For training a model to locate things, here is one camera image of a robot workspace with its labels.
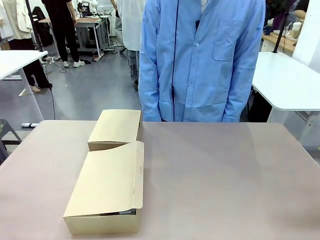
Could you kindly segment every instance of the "shirt pocket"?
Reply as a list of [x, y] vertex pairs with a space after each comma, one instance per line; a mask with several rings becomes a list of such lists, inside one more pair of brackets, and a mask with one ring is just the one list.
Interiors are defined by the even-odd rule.
[[220, 19], [213, 44], [216, 61], [231, 61], [234, 58], [237, 40], [241, 35], [243, 21]]

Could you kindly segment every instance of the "black t-shirt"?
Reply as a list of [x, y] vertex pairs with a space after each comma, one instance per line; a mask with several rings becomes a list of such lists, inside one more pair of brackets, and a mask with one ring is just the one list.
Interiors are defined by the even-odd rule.
[[72, 20], [67, 3], [71, 0], [41, 0], [49, 14], [51, 22], [59, 20]]
[[295, 10], [302, 10], [307, 12], [309, 6], [309, 0], [299, 0]]

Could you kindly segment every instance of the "black pants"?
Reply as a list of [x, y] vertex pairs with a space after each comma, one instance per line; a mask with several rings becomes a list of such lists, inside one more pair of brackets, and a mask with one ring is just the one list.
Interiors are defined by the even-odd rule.
[[68, 53], [66, 49], [66, 42], [68, 43], [71, 56], [74, 62], [79, 62], [79, 54], [76, 43], [75, 25], [70, 19], [52, 21], [53, 34], [55, 36], [56, 45], [58, 47], [59, 55], [63, 62], [68, 61]]
[[[34, 43], [31, 38], [20, 40], [13, 39], [9, 41], [9, 46], [11, 50], [35, 50]], [[50, 86], [39, 60], [23, 67], [23, 71], [30, 86], [35, 85], [35, 80], [38, 83], [39, 88], [48, 88]]]

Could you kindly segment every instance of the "white tabletop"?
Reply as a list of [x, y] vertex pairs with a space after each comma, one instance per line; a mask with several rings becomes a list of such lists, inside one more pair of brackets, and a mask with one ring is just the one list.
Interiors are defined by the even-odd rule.
[[0, 51], [0, 80], [47, 54], [33, 50]]
[[282, 53], [259, 53], [252, 85], [275, 109], [320, 111], [320, 74]]

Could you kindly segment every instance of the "black pole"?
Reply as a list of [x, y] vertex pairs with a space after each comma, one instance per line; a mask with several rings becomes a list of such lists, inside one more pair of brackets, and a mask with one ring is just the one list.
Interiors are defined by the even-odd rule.
[[29, 0], [25, 0], [25, 4], [26, 4], [26, 8], [28, 9], [28, 15], [29, 15], [30, 20], [31, 20], [31, 25], [32, 25], [32, 28], [33, 28], [33, 34], [34, 34], [34, 37], [35, 37], [36, 44], [38, 45], [39, 51], [43, 52], [44, 50], [43, 50], [43, 48], [41, 46], [41, 42], [40, 42], [40, 38], [39, 38], [39, 35], [38, 35], [38, 32], [37, 32], [37, 28], [36, 28], [36, 25], [35, 25], [34, 17], [33, 17], [31, 8], [30, 8]]
[[286, 22], [287, 22], [287, 19], [288, 19], [288, 16], [289, 16], [291, 3], [292, 3], [292, 0], [287, 0], [286, 1], [284, 19], [283, 19], [283, 23], [282, 23], [282, 26], [281, 26], [281, 29], [280, 29], [280, 33], [279, 33], [278, 39], [276, 41], [276, 44], [275, 44], [275, 47], [274, 47], [274, 50], [273, 50], [274, 54], [276, 54], [278, 52], [278, 47], [279, 47], [279, 44], [280, 44], [280, 41], [281, 41], [281, 38], [282, 38], [282, 34], [284, 33]]

